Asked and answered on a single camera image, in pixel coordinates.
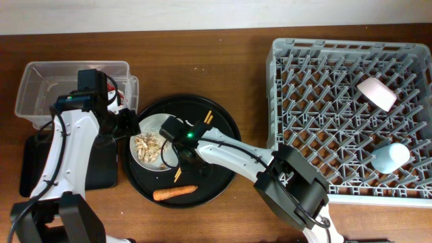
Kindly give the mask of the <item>rice and nut shell scraps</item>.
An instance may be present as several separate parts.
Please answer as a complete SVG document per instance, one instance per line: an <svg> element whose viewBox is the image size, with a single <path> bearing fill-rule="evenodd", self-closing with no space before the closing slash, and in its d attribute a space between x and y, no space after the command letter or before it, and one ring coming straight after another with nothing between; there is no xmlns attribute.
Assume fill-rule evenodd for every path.
<svg viewBox="0 0 432 243"><path fill-rule="evenodd" d="M138 162L157 169L167 169L163 162L158 162L165 139L156 131L146 131L134 137L134 151Z"/></svg>

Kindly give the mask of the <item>grey round plate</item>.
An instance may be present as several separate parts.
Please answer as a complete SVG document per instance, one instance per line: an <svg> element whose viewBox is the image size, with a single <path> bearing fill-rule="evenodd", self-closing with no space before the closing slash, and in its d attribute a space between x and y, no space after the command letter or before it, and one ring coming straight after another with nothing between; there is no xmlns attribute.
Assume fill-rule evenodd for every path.
<svg viewBox="0 0 432 243"><path fill-rule="evenodd" d="M158 114L150 115L150 116L144 118L142 121L139 122L141 133L144 133L146 131L156 131L159 133L159 130L161 129L162 123L165 122L166 119L169 117L171 117L170 114L158 113ZM130 152L132 154L133 159L135 160L135 162L137 162L137 164L139 166L141 166L144 169L147 169L149 171L153 171L153 172L169 171L169 170L173 169L174 167L178 166L178 158L172 149L171 143L168 142L166 139L165 139L165 142L163 143L162 148L161 148L160 158L157 161L163 162L167 166L167 169L157 169L155 166L151 166L151 165L145 166L145 165L139 164L137 155L134 151L134 137L135 136L130 137Z"/></svg>

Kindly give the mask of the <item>red snack wrapper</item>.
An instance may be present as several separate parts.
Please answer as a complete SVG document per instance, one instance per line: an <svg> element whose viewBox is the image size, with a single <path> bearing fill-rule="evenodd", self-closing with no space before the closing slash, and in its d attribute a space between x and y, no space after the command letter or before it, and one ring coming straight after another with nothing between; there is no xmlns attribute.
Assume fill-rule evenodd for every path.
<svg viewBox="0 0 432 243"><path fill-rule="evenodd" d="M108 83L108 84L107 84L107 90L108 90L109 92L115 90L114 85ZM120 89L118 89L117 91L118 91L118 93L119 93L119 97L120 97L120 99L121 99L121 102L123 102L123 100L124 100L124 93L123 93Z"/></svg>

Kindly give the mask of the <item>orange carrot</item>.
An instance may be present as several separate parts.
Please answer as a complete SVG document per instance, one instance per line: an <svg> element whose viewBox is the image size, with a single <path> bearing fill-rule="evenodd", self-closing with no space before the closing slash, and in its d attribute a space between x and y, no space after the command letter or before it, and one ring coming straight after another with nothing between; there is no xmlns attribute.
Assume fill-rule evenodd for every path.
<svg viewBox="0 0 432 243"><path fill-rule="evenodd" d="M190 194L195 192L198 186L181 186L168 189L160 189L153 192L153 199L155 201L167 200L176 196Z"/></svg>

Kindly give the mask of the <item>wooden chopstick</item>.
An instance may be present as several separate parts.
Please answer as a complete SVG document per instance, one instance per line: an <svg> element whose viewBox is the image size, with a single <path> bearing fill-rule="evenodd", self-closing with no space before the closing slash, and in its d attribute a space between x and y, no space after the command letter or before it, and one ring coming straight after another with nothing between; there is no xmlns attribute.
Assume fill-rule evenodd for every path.
<svg viewBox="0 0 432 243"><path fill-rule="evenodd" d="M205 122L205 123L207 123L207 121L209 120L209 118L210 118L210 116L211 116L211 113L212 113L212 111L209 110L208 113L207 113L207 115L206 115L206 117L205 117L205 119L204 119L204 122Z"/></svg>
<svg viewBox="0 0 432 243"><path fill-rule="evenodd" d="M209 118L209 120L207 121L206 124L210 124L212 119L213 119L213 115L211 114L211 116L210 116L210 118ZM181 173L182 173L181 168L179 168L179 169L177 170L176 174L175 174L174 181L173 181L174 183L177 182L177 180L178 180L178 178L180 177Z"/></svg>

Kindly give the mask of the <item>light blue cup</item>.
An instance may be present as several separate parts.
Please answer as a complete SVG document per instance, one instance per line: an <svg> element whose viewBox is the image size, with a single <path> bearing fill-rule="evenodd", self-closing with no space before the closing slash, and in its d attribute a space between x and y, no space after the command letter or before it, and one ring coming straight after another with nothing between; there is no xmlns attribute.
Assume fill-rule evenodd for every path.
<svg viewBox="0 0 432 243"><path fill-rule="evenodd" d="M372 166L379 173L389 174L403 166L410 159L410 151L401 143L393 143L372 152L375 157Z"/></svg>

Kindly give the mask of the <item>white tissue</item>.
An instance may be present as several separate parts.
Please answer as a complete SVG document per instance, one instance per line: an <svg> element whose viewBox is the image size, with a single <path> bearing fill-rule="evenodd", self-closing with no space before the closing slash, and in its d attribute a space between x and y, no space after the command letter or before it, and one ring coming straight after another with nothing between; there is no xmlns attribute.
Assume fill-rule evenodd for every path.
<svg viewBox="0 0 432 243"><path fill-rule="evenodd" d="M124 106L123 105L117 105L115 103L115 104L109 105L107 108L108 108L109 111L113 112L114 114L118 114L119 111L124 108Z"/></svg>

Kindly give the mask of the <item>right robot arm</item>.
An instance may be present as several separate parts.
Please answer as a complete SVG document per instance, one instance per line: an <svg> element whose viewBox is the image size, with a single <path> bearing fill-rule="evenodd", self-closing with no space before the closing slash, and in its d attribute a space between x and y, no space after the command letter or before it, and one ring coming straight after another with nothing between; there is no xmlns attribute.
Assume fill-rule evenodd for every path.
<svg viewBox="0 0 432 243"><path fill-rule="evenodd" d="M329 214L329 183L294 147L258 148L198 121L169 116L159 130L181 166L202 162L244 176L271 211L309 242L344 242Z"/></svg>

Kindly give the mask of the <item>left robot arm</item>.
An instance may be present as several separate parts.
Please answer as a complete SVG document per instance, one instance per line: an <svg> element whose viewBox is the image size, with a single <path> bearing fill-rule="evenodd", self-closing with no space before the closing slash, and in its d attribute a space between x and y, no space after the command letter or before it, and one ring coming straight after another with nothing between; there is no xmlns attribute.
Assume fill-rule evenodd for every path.
<svg viewBox="0 0 432 243"><path fill-rule="evenodd" d="M41 177L27 202L13 205L12 242L117 242L85 200L88 163L94 141L140 133L136 112L120 109L115 80L96 69L78 71L76 90L50 106L52 143Z"/></svg>

